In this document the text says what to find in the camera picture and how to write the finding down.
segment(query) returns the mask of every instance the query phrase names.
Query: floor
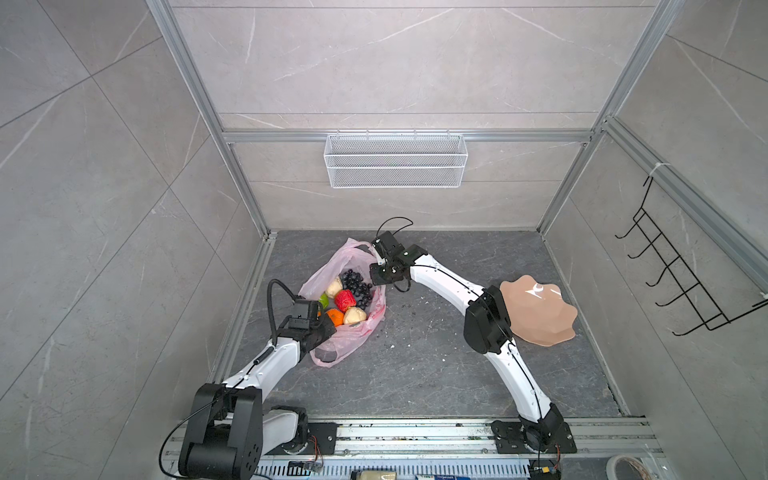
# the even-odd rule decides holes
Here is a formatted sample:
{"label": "floor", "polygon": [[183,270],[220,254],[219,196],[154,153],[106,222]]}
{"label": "floor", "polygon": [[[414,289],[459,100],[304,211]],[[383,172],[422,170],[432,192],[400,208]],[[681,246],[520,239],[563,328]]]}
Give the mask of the floor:
{"label": "floor", "polygon": [[[279,278],[298,291],[347,237],[371,240],[374,236],[374,232],[359,231],[279,232],[265,280]],[[397,237],[406,246],[417,243],[475,283],[516,280],[529,274],[539,283],[562,285],[536,232],[404,230]],[[269,337],[265,284],[246,326],[235,369],[249,362]],[[265,406],[303,406],[310,415],[517,415],[491,364],[466,345],[464,318],[455,307],[419,284],[407,293],[388,288],[386,295],[386,317],[363,346],[332,368],[316,366],[307,356],[283,377]],[[277,316],[287,304],[276,290]],[[575,338],[548,348],[519,339],[528,368],[563,416],[619,415],[578,320],[574,329]]]}

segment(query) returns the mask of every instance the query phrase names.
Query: pink plastic bag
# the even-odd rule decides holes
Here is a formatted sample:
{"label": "pink plastic bag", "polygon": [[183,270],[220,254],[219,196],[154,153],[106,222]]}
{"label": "pink plastic bag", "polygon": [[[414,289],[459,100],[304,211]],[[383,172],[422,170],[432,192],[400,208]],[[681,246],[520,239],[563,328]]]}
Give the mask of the pink plastic bag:
{"label": "pink plastic bag", "polygon": [[[346,239],[346,243],[333,254],[331,260],[328,260],[328,263],[301,286],[299,295],[309,300],[319,299],[333,279],[350,268],[361,273],[364,282],[370,283],[369,268],[371,263],[376,262],[376,258],[371,253],[357,248],[360,246],[368,247],[368,251],[373,252],[373,247],[368,242]],[[372,291],[373,300],[368,308],[368,318],[353,325],[337,326],[336,333],[331,338],[310,352],[315,364],[334,366],[341,362],[365,343],[371,332],[384,319],[384,310],[386,310],[384,286],[376,286]]]}

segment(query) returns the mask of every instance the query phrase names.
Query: gray tile wall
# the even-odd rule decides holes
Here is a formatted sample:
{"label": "gray tile wall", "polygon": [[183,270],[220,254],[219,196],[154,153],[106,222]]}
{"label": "gray tile wall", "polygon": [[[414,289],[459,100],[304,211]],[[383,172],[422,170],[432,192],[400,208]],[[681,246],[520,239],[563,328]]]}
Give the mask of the gray tile wall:
{"label": "gray tile wall", "polygon": [[768,249],[768,3],[688,0],[619,117]]}
{"label": "gray tile wall", "polygon": [[179,0],[174,13],[230,127],[591,127],[652,4]]}
{"label": "gray tile wall", "polygon": [[[634,415],[646,415],[681,478],[762,478],[768,418],[768,312],[757,311],[712,332],[675,336],[699,322],[680,289],[635,230],[646,174],[607,139],[582,174],[547,235],[611,375]],[[659,228],[731,318],[761,301],[759,289],[659,187],[645,204]],[[649,230],[650,224],[644,223]],[[674,258],[659,241],[666,261]],[[688,287],[692,276],[674,272]],[[691,296],[713,311],[703,290]]]}
{"label": "gray tile wall", "polygon": [[[173,2],[228,129],[591,128],[654,2],[535,4]],[[334,190],[322,150],[237,145],[272,228],[533,229],[578,146],[473,144],[455,190]]]}
{"label": "gray tile wall", "polygon": [[0,478],[150,478],[256,229],[143,1],[0,18]]}
{"label": "gray tile wall", "polygon": [[[764,248],[768,248],[764,200],[768,181],[767,8],[760,0],[687,0],[619,113],[664,161]],[[653,282],[658,262],[627,261],[622,249],[632,252],[631,244],[615,240],[608,231],[618,230],[614,225],[622,219],[626,224],[627,212],[633,211],[631,202],[622,206],[625,199],[637,196],[637,186],[627,184],[629,175],[636,178],[633,184],[643,177],[617,150],[608,145],[602,156],[591,161],[571,198],[611,255],[686,388],[695,396],[694,407],[669,405],[667,410],[678,415],[693,408],[707,416],[723,448],[704,451],[718,457],[727,451],[738,467],[725,476],[765,478],[766,453],[761,445],[768,426],[768,354],[761,339],[768,333],[768,312],[755,312],[713,332],[702,329],[685,337],[670,334],[695,324],[690,306],[684,301],[664,309],[655,306],[651,300],[663,303],[664,296],[674,296],[670,279],[654,289],[644,286],[641,278]],[[613,156],[610,162],[605,158],[608,155]],[[723,310],[733,317],[760,301],[759,290],[711,239],[655,190],[657,194],[651,198],[667,235],[674,237]],[[694,300],[705,315],[712,312],[700,291]],[[610,342],[605,346],[609,351],[615,348]],[[650,358],[646,352],[635,356],[638,362]],[[621,376],[629,382],[639,375],[626,371]],[[638,398],[646,394],[632,393]],[[668,434],[677,441],[674,432]],[[704,456],[699,453],[695,458],[700,462]],[[693,464],[694,456],[688,458]],[[688,462],[687,457],[681,456],[678,462]]]}
{"label": "gray tile wall", "polygon": [[237,144],[235,151],[274,229],[375,229],[393,215],[416,228],[532,230],[580,145],[477,142],[458,188],[333,189],[322,143]]}

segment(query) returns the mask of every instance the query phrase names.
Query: black hook rack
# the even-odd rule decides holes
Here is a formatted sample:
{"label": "black hook rack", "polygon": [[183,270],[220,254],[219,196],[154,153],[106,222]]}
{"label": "black hook rack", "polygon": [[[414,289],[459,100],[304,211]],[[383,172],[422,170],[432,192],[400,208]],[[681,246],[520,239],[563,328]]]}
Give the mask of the black hook rack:
{"label": "black hook rack", "polygon": [[[677,251],[677,248],[675,248],[675,246],[672,244],[672,242],[670,242],[670,240],[667,238],[667,235],[665,235],[664,232],[661,231],[661,228],[659,228],[659,226],[656,224],[654,219],[645,210],[645,208],[644,208],[645,200],[648,198],[648,192],[650,191],[650,186],[651,186],[651,184],[653,182],[654,182],[654,179],[652,177],[650,177],[650,176],[645,179],[645,182],[643,182],[643,186],[645,187],[645,184],[648,184],[648,187],[645,190],[645,195],[643,196],[643,202],[640,204],[640,208],[637,209],[637,212],[635,213],[635,215],[632,216],[632,220],[634,221],[634,223],[632,224],[632,227],[630,227],[630,229],[624,235],[622,235],[620,237],[618,235],[614,235],[614,236],[616,238],[618,238],[619,240],[622,239],[622,238],[625,238],[636,227],[643,234],[643,236],[645,237],[645,240],[648,241],[648,245],[638,255],[635,255],[634,257],[631,256],[631,255],[627,255],[627,257],[630,257],[631,259],[638,258],[638,257],[640,257],[640,255],[642,255],[643,253],[648,251],[649,248],[651,248],[658,255],[659,259],[661,259],[661,262],[664,264],[664,269],[661,271],[661,275],[659,275],[658,280],[656,280],[656,282],[654,282],[654,283],[646,282],[645,284],[648,285],[648,286],[656,286],[656,285],[658,285],[659,282],[661,281],[662,277],[664,277],[664,274],[667,271],[669,271],[670,275],[674,279],[674,281],[677,284],[677,286],[680,287],[680,291],[682,292],[679,295],[675,296],[672,300],[670,300],[670,301],[668,301],[666,303],[658,303],[658,302],[656,302],[656,305],[657,306],[668,306],[668,305],[672,304],[673,302],[675,302],[676,300],[678,300],[678,299],[680,299],[682,297],[685,297],[686,300],[688,300],[688,303],[690,304],[690,306],[693,307],[694,312],[696,312],[697,316],[699,317],[700,323],[698,325],[696,325],[694,328],[689,329],[688,331],[683,332],[683,333],[677,333],[677,332],[672,332],[672,333],[675,336],[683,336],[683,335],[687,335],[688,333],[693,332],[696,329],[701,328],[702,326],[706,327],[707,330],[709,330],[709,331],[717,330],[721,326],[728,325],[729,323],[732,323],[733,321],[738,320],[738,319],[740,319],[743,316],[749,315],[750,313],[754,312],[755,310],[759,310],[759,309],[763,308],[764,306],[768,306],[768,298],[766,298],[766,299],[764,299],[764,300],[762,300],[762,301],[752,305],[751,310],[748,310],[748,311],[742,313],[739,316],[735,316],[734,318],[728,318],[728,315],[726,315],[725,312],[723,312],[723,310],[720,308],[720,305],[718,305],[717,302],[715,301],[715,299],[712,298],[712,295],[710,294],[709,290],[707,290],[707,288],[701,283],[701,280],[699,280],[699,277],[688,266],[688,263],[685,261],[685,259]],[[654,227],[656,227],[656,230],[658,230],[658,232],[659,232],[659,234],[656,235],[653,239],[651,239],[648,236],[647,232],[645,230],[643,230],[643,226],[640,225],[640,220],[643,220],[644,218],[647,218],[654,225]],[[675,257],[670,262],[665,261],[664,258],[661,256],[661,253],[659,253],[659,250],[656,248],[655,243],[656,243],[656,240],[659,240],[659,238],[664,238],[664,240],[667,241],[667,244],[669,244],[669,246],[672,248],[672,251],[674,251]],[[674,272],[671,269],[672,265],[674,265],[676,262],[681,262],[688,269],[688,272],[690,272],[690,275],[695,280],[694,284],[689,286],[688,288],[683,288],[683,285],[678,280],[677,275],[675,275]],[[699,312],[699,309],[696,308],[696,304],[688,296],[688,293],[691,290],[693,290],[694,288],[696,288],[697,286],[700,286],[701,289],[707,294],[707,296],[709,297],[709,299],[711,300],[712,304],[714,305],[714,307],[715,307],[715,309],[717,311],[717,313],[715,313],[714,316],[712,316],[712,317],[710,317],[709,319],[706,319],[706,320],[701,316],[701,312]],[[715,319],[720,318],[720,317],[723,317],[725,319],[725,323],[720,323],[720,324],[715,325],[715,326],[711,326],[710,325],[710,322],[712,320],[715,320]]]}

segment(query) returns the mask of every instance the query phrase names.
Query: white wire basket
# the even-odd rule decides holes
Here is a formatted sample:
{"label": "white wire basket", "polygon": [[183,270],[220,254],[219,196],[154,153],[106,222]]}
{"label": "white wire basket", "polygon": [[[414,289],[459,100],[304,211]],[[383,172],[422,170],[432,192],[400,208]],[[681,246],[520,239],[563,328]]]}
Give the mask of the white wire basket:
{"label": "white wire basket", "polygon": [[333,188],[458,187],[467,164],[460,134],[334,134],[323,154]]}

